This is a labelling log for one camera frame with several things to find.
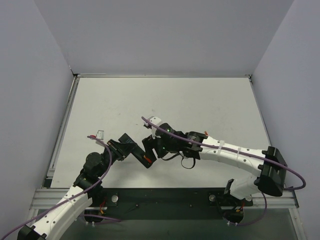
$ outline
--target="black wire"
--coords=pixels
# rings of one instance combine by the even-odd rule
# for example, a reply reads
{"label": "black wire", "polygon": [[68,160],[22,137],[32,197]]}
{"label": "black wire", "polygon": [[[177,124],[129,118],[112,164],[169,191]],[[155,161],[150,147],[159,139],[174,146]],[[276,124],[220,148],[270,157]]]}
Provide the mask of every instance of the black wire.
{"label": "black wire", "polygon": [[174,159],[175,157],[177,157],[177,156],[179,156],[180,155],[180,153],[176,153],[175,155],[173,155],[173,156],[171,156],[171,157],[169,157],[169,158],[161,158],[163,161],[170,161],[170,160],[172,160],[172,159]]}
{"label": "black wire", "polygon": [[193,158],[193,165],[192,167],[185,167],[183,164],[182,164],[182,161],[184,160],[184,158],[181,159],[181,166],[184,167],[185,169],[193,169],[196,165],[196,159]]}

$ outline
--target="metal frame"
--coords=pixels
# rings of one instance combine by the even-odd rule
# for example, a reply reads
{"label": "metal frame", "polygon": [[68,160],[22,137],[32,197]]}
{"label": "metal frame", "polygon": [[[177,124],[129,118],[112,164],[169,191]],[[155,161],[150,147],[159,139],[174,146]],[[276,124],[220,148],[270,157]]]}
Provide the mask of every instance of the metal frame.
{"label": "metal frame", "polygon": [[[66,131],[66,127],[68,124],[69,116],[72,110],[72,105],[75,99],[75,95],[77,92],[78,84],[80,78],[226,78],[226,76],[212,76],[212,75],[112,75],[112,74],[78,74],[73,78],[73,84],[69,92],[68,102],[66,105],[65,113],[63,116],[63,120],[59,129],[58,137],[54,146],[54,150],[52,153],[52,157],[50,160],[49,169],[47,171],[47,179],[52,179],[55,173],[55,164],[57,161],[57,158],[60,153],[61,145],[64,139],[64,134]],[[245,76],[230,76],[230,78],[248,78],[250,80],[250,75]],[[255,98],[255,101],[257,103],[257,99],[253,90],[252,82],[250,81],[250,85],[252,88],[252,92]],[[257,107],[261,116],[261,120],[263,122],[263,126],[265,129],[265,133],[267,135],[268,141],[270,143],[270,138],[268,135],[268,131],[263,119],[263,116],[261,114],[259,105],[257,103]],[[64,196],[64,194],[68,191],[66,188],[41,188],[36,189],[34,193],[34,197],[30,206],[30,210],[27,216],[27,219],[31,219],[32,217],[35,217],[38,215],[39,210],[45,210],[52,206],[54,206],[61,198]],[[257,193],[252,196],[253,200],[253,206],[246,207],[250,209],[261,209],[265,207],[265,202],[263,197]],[[298,211],[298,201],[296,198],[296,195],[294,192],[286,191],[283,193],[282,197],[273,197],[273,196],[267,196],[267,203],[268,208],[270,209],[288,209],[290,212],[290,216],[292,219],[292,224],[294,226],[297,238],[299,240],[306,240],[306,234],[303,228],[303,224],[299,215]],[[88,207],[87,210],[96,210],[96,207]]]}

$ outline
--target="white table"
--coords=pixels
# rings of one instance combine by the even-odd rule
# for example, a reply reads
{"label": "white table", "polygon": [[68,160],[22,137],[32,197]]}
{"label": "white table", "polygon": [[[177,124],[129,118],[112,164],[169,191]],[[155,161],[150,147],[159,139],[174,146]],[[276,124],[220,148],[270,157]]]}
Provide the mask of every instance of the white table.
{"label": "white table", "polygon": [[[104,140],[127,133],[143,147],[151,134],[141,116],[157,116],[177,131],[207,131],[215,139],[251,149],[267,149],[265,128],[248,78],[80,78],[52,188],[68,188],[86,156],[104,149],[86,136],[104,130]],[[103,180],[105,188],[225,187],[245,171],[197,160],[193,169],[180,158],[157,160],[146,169],[133,155],[117,161]],[[186,159],[186,166],[192,159]]]}

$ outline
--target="wall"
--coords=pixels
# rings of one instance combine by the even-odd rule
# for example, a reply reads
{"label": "wall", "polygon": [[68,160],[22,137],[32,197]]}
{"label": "wall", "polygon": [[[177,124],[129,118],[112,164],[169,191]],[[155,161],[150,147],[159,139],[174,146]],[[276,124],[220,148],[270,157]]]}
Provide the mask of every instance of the wall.
{"label": "wall", "polygon": [[[295,0],[253,74],[272,144],[306,179],[296,194],[310,240],[319,239],[319,9],[319,0]],[[300,184],[287,178],[289,186]]]}
{"label": "wall", "polygon": [[252,74],[293,0],[35,0],[73,72]]}
{"label": "wall", "polygon": [[26,220],[73,76],[33,0],[5,0],[0,6],[1,237]]}

